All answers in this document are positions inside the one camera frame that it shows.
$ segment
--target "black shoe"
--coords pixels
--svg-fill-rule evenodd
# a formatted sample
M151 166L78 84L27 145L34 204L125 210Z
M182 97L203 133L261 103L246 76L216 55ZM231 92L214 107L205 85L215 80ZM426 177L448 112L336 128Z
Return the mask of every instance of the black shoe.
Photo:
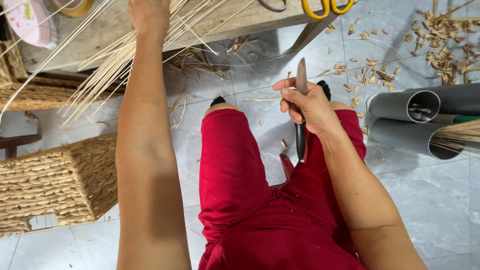
M328 101L330 101L331 94L330 94L330 88L328 87L328 84L325 81L320 81L317 83L317 85L321 86L324 90L325 95L327 96Z
M210 104L210 106L212 107L213 105L220 104L220 103L226 103L223 97L217 97L216 99L214 99L212 104Z

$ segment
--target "tile floor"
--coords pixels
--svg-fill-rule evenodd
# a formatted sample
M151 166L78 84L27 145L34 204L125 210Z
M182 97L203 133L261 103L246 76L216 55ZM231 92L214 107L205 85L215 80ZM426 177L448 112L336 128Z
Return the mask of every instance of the tile floor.
M438 11L445 12L465 2L440 0ZM197 219L200 206L199 164L196 161L201 153L201 120L211 100L222 93L227 102L245 112L258 140L269 183L281 183L284 181L278 160L278 154L283 150L281 139L288 145L287 154L294 164L297 161L293 123L288 115L279 111L279 100L245 101L248 94L257 98L278 97L271 86L285 78L289 71L295 76L297 63L302 57L306 58L307 75L311 82L320 80L316 76L330 69L321 79L330 85L332 100L349 103L354 95L346 92L342 85L348 84L352 89L358 85L360 89L356 95L361 97L362 102L355 110L359 112L365 112L364 101L369 96L387 91L383 86L364 86L355 78L355 71L366 68L366 57L378 59L378 63L382 64L380 66L388 65L389 73L402 67L394 81L396 90L437 86L439 80L424 79L435 74L431 67L425 68L425 60L421 56L428 47L423 48L418 57L412 57L409 52L415 45L403 41L404 35L411 32L411 23L422 20L415 11L430 8L431 1L359 1L347 14L334 21L334 32L321 33L298 54L283 57L277 56L293 44L304 25L251 35L250 39L260 38L261 42L245 45L237 55L226 52L233 44L233 39L214 42L210 46L220 56L209 54L209 62L232 68L224 73L223 80L215 74L201 73L198 77L197 72L191 70L187 71L190 79L186 79L165 66L169 105L173 104L183 89L186 88L190 93L182 124L172 130L172 138L194 269L198 266L206 243L201 235L203 227ZM454 17L474 17L479 13L480 3L474 2L468 8L457 11ZM357 18L360 19L355 24L357 33L348 36L348 28ZM371 40L360 40L357 35L361 31L370 32L379 28L387 29L388 35L382 32L377 36L371 34ZM479 34L469 34L466 41L478 47ZM452 48L463 43L452 44ZM346 63L348 71L334 75L333 66L336 63ZM61 126L64 118L58 109L33 111L38 117L37 122L25 118L23 112L11 111L2 119L0 136L35 134L41 129L41 141L19 148L19 154L24 154L115 132L121 99L108 101L95 115L92 114L97 105L93 105L75 123L64 127ZM183 105L178 106L171 117L178 120L182 110ZM264 121L262 126L258 125L260 120ZM360 119L360 125L364 126L365 121L365 118ZM480 179L477 176L480 175L480 155L459 155L452 160L437 160L370 142L367 142L367 146L365 161L396 202L410 238L428 268L480 269ZM104 218L94 223L4 237L0 241L0 270L60 270L70 269L69 265L84 270L115 269L120 232L118 213L116 205ZM32 219L31 223L35 228L43 228L56 222L49 215Z

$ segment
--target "knife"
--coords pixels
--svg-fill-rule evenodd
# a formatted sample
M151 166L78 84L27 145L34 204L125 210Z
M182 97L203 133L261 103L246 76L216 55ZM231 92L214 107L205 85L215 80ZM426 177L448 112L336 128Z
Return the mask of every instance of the knife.
M300 59L299 65L297 67L297 91L302 95L307 95L307 72L305 70L305 57ZM297 110L301 112L300 107L297 105ZM304 163L307 158L307 140L305 137L305 121L301 124L295 123L295 128L297 130L297 156L301 163Z

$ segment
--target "red pants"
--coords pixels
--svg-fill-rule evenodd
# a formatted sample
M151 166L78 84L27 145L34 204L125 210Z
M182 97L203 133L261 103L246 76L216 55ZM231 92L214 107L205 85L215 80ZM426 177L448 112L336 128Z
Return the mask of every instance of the red pants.
M366 147L356 112L335 112L359 156L364 159ZM280 197L295 205L288 206L289 211L290 207L291 211L295 208L296 212L305 217L305 223L310 221L338 246L355 255L348 228L335 199L322 144L316 135L307 132L306 136L306 162L297 164L290 182L280 190L272 191L265 179L258 145L243 112L233 109L216 110L204 118L200 163L202 212L199 219L204 225L202 233L207 239L207 245L202 260L208 260L212 245L229 228L255 212L261 212L259 210Z

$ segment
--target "knee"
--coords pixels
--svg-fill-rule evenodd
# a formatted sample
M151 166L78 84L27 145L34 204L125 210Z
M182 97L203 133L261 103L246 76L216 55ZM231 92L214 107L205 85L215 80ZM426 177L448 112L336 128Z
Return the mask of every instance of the knee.
M208 110L206 111L205 115L204 115L204 118L205 116L207 116L207 114L215 111L215 110L221 110L221 109L234 109L234 110L239 110L239 108L233 106L232 104L230 103L218 103L218 104L215 104L213 105L212 107L208 108Z
M352 110L347 104L339 101L331 101L330 106L333 110Z

